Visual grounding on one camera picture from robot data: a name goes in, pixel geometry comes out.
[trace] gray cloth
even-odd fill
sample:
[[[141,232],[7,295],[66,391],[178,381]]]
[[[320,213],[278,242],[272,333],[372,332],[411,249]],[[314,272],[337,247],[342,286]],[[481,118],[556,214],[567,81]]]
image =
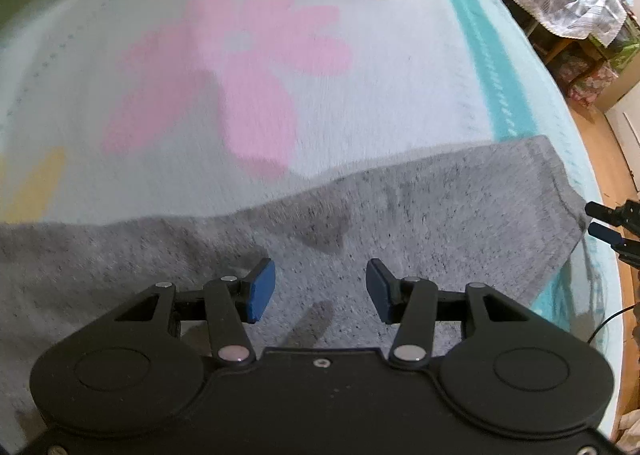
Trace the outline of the gray cloth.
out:
[[[448,291],[485,282],[528,305],[581,238],[583,207],[537,136],[352,174],[227,216],[0,226],[1,440],[24,441],[17,422],[27,438],[42,427],[26,386],[36,356],[155,282],[200,286],[268,256],[276,291],[247,327],[258,351],[388,348],[395,329],[367,296],[369,258]],[[456,330],[438,328],[437,352]]]

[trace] silver screw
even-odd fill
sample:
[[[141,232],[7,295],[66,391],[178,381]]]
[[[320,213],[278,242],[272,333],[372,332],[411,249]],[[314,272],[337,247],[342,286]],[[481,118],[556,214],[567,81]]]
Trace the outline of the silver screw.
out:
[[[325,358],[314,359],[314,366],[318,369],[328,369],[331,366],[331,361]]]
[[[249,349],[242,345],[227,345],[218,351],[218,357],[225,361],[239,363],[249,357]]]
[[[402,361],[420,361],[427,351],[418,345],[400,345],[394,349],[394,356]]]
[[[67,455],[67,453],[62,446],[49,446],[47,455]]]

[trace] bed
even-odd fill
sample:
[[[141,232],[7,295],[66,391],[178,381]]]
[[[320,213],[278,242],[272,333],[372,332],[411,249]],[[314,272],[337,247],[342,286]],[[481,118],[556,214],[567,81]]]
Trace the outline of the bed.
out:
[[[562,94],[500,0],[0,5],[4,222],[224,214],[345,172],[541,134],[574,189],[601,202]],[[532,304],[582,339],[621,307],[615,256],[591,237]],[[605,435],[622,337],[612,321],[597,345],[616,375]],[[20,425],[0,425],[10,449]]]

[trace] pink floral fabric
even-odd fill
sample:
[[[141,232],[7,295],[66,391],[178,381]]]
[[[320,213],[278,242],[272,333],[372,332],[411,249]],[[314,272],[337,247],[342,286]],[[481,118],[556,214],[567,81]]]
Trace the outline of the pink floral fabric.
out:
[[[226,148],[261,176],[287,170],[296,143],[294,99],[278,76],[286,67],[314,76],[345,73],[348,45],[323,35],[337,23],[336,6],[295,0],[191,0],[177,23],[148,34],[124,64],[137,87],[114,111],[102,142],[105,152],[146,148],[175,126],[212,81]]]

